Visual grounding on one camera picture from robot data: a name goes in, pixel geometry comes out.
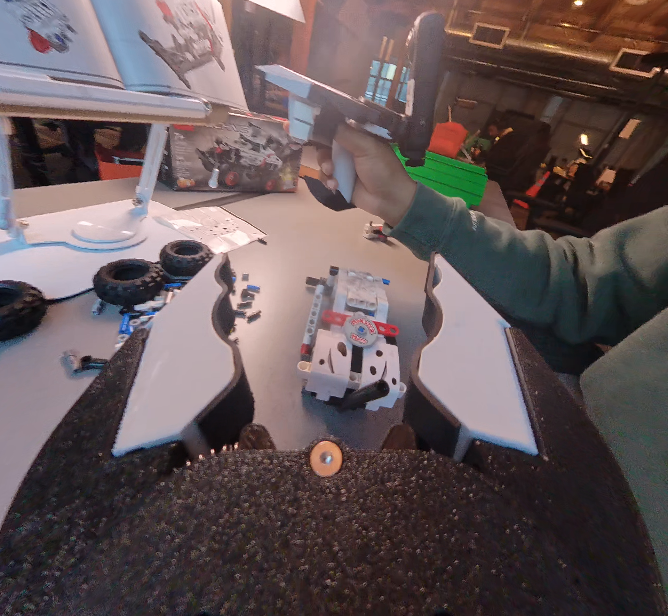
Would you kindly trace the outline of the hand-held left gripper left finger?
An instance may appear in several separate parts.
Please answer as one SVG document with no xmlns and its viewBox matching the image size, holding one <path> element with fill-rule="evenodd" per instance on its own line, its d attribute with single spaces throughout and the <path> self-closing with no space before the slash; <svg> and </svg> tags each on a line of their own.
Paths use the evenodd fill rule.
<svg viewBox="0 0 668 616">
<path fill-rule="evenodd" d="M 153 320 L 112 453 L 180 443 L 193 458 L 239 442 L 255 401 L 238 344 L 227 255 L 215 255 Z"/>
</svg>

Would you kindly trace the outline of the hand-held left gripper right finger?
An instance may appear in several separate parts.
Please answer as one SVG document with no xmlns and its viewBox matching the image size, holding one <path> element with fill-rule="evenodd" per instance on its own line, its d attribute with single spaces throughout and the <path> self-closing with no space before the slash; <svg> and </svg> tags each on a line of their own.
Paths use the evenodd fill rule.
<svg viewBox="0 0 668 616">
<path fill-rule="evenodd" d="M 539 455 L 510 324 L 436 253 L 422 324 L 404 406 L 422 445 L 458 462 L 475 442 Z"/>
</svg>

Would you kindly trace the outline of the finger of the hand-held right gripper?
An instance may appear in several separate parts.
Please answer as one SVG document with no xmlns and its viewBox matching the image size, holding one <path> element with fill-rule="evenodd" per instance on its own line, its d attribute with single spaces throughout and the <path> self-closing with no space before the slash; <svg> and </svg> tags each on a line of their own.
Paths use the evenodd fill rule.
<svg viewBox="0 0 668 616">
<path fill-rule="evenodd" d="M 315 120 L 321 107 L 309 96 L 313 83 L 278 64 L 256 66 L 265 80 L 288 93 L 288 134 L 299 143 L 313 143 Z"/>
</svg>

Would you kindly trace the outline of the white toy truck model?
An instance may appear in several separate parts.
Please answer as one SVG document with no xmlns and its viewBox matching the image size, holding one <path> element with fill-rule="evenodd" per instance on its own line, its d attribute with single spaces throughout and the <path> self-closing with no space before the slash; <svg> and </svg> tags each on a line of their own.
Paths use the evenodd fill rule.
<svg viewBox="0 0 668 616">
<path fill-rule="evenodd" d="M 304 392 L 340 411 L 393 408 L 404 397 L 389 284 L 335 266 L 324 278 L 305 279 L 312 300 L 297 365 Z"/>
</svg>

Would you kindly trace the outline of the building instruction booklet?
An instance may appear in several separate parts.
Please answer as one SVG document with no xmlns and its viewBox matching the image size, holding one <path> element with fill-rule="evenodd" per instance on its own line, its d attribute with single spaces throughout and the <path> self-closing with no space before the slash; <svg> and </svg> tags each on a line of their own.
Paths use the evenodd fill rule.
<svg viewBox="0 0 668 616">
<path fill-rule="evenodd" d="M 247 109 L 218 0 L 1 0 L 1 69 Z"/>
</svg>

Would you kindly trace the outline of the person's right forearm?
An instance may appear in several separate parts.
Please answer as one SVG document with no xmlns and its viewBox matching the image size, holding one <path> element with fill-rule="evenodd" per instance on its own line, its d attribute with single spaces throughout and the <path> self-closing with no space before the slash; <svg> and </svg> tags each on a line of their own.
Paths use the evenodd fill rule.
<svg viewBox="0 0 668 616">
<path fill-rule="evenodd" d="M 388 234 L 440 254 L 489 303 L 571 344 L 598 342 L 667 361 L 667 208 L 591 237 L 519 231 L 417 184 Z"/>
</svg>

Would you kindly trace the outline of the grey desk with wooden edge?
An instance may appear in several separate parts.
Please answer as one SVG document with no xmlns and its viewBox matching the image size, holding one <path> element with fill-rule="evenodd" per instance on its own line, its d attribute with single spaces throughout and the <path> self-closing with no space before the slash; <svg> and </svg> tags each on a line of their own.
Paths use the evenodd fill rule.
<svg viewBox="0 0 668 616">
<path fill-rule="evenodd" d="M 502 190 L 497 182 L 488 180 L 480 204 L 472 207 L 486 217 L 502 221 L 517 229 Z"/>
</svg>

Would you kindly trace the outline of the person's right hand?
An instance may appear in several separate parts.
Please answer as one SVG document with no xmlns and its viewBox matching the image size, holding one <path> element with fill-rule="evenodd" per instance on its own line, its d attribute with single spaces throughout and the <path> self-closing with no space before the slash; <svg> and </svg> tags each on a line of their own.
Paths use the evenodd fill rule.
<svg viewBox="0 0 668 616">
<path fill-rule="evenodd" d="M 346 122 L 338 125 L 333 141 L 353 157 L 357 178 L 351 204 L 397 227 L 412 205 L 417 186 L 389 143 Z"/>
</svg>

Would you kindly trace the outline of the pile of small brick parts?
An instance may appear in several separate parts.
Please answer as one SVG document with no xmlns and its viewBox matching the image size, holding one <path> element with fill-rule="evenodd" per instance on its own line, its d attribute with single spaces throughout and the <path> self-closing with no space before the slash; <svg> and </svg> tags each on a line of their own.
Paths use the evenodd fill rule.
<svg viewBox="0 0 668 616">
<path fill-rule="evenodd" d="M 117 311 L 120 315 L 118 336 L 114 344 L 114 350 L 118 351 L 128 340 L 133 332 L 139 328 L 149 328 L 153 318 L 167 304 L 183 290 L 188 284 L 190 278 L 170 277 L 167 275 L 163 287 L 152 300 L 138 303 L 136 305 L 121 306 Z M 237 303 L 234 314 L 238 318 L 257 319 L 260 315 L 258 311 L 249 313 L 257 293 L 261 290 L 260 286 L 249 285 L 241 290 L 241 300 Z M 65 373 L 68 376 L 75 377 L 79 374 L 89 371 L 100 371 L 108 363 L 108 359 L 96 358 L 91 355 L 80 355 L 75 350 L 66 350 L 62 353 L 61 362 Z"/>
</svg>

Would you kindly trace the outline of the black toy set box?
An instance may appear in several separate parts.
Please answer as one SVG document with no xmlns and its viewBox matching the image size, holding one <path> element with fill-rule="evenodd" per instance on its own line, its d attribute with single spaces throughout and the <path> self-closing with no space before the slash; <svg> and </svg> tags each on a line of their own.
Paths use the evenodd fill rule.
<svg viewBox="0 0 668 616">
<path fill-rule="evenodd" d="M 158 180 L 182 193 L 294 193 L 302 152 L 284 120 L 232 113 L 219 126 L 172 125 Z"/>
</svg>

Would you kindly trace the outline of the green plastic object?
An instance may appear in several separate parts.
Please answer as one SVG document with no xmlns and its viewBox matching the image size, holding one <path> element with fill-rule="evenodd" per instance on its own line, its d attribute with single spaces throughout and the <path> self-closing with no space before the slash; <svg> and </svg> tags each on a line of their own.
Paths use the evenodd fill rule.
<svg viewBox="0 0 668 616">
<path fill-rule="evenodd" d="M 446 197 L 461 198 L 468 207 L 480 204 L 488 183 L 483 167 L 430 152 L 426 153 L 421 167 L 409 167 L 397 145 L 391 147 L 414 181 Z"/>
</svg>

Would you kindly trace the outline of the white sticker sheet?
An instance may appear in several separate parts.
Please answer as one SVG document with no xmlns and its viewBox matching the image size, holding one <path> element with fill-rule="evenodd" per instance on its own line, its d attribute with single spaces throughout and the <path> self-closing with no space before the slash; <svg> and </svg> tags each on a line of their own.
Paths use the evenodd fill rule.
<svg viewBox="0 0 668 616">
<path fill-rule="evenodd" d="M 182 239 L 198 241 L 213 253 L 230 253 L 256 241 L 266 233 L 220 206 L 175 210 L 152 203 L 149 215 Z"/>
</svg>

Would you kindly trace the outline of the white book stand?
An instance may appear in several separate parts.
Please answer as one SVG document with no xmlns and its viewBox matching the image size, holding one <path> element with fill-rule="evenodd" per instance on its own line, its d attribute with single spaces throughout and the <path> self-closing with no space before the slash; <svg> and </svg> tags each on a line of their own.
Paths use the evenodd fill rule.
<svg viewBox="0 0 668 616">
<path fill-rule="evenodd" d="M 122 251 L 146 240 L 148 216 L 171 125 L 207 123 L 213 105 L 199 96 L 141 93 L 119 88 L 60 81 L 47 75 L 1 70 L 1 231 L 11 245 L 61 245 L 87 252 Z M 48 217 L 45 227 L 18 219 L 13 209 L 10 117 L 61 117 L 150 125 L 142 171 L 129 207 L 95 207 L 90 216 Z"/>
</svg>

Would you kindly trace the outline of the orange crate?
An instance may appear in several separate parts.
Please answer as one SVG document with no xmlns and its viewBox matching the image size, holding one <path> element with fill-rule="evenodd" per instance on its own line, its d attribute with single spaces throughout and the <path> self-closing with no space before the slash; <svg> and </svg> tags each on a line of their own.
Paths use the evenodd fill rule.
<svg viewBox="0 0 668 616">
<path fill-rule="evenodd" d="M 97 144 L 95 154 L 101 181 L 139 178 L 142 173 L 144 153 L 119 151 Z"/>
</svg>

